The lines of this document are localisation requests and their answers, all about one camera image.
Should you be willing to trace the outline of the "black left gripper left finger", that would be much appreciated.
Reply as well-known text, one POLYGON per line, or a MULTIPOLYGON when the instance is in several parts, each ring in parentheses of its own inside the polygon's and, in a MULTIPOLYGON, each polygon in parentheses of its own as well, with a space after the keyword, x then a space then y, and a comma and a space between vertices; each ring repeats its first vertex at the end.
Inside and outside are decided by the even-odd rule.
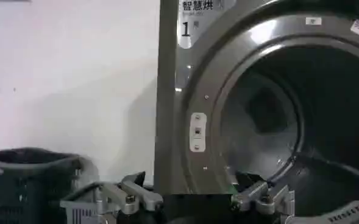
POLYGON ((119 183, 101 183, 99 193, 104 205, 125 215, 136 214, 141 208, 149 212, 161 210, 163 197, 144 187, 145 177, 142 171, 126 175, 119 183))

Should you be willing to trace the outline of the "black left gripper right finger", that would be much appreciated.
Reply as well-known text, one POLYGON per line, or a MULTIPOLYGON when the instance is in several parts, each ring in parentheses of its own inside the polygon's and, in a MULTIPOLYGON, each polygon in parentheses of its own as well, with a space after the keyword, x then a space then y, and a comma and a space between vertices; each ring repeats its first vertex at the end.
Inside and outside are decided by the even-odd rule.
POLYGON ((254 208, 261 215, 295 214, 295 192, 287 184, 267 181, 254 173, 235 172, 232 186, 236 192, 230 201, 236 211, 254 208))

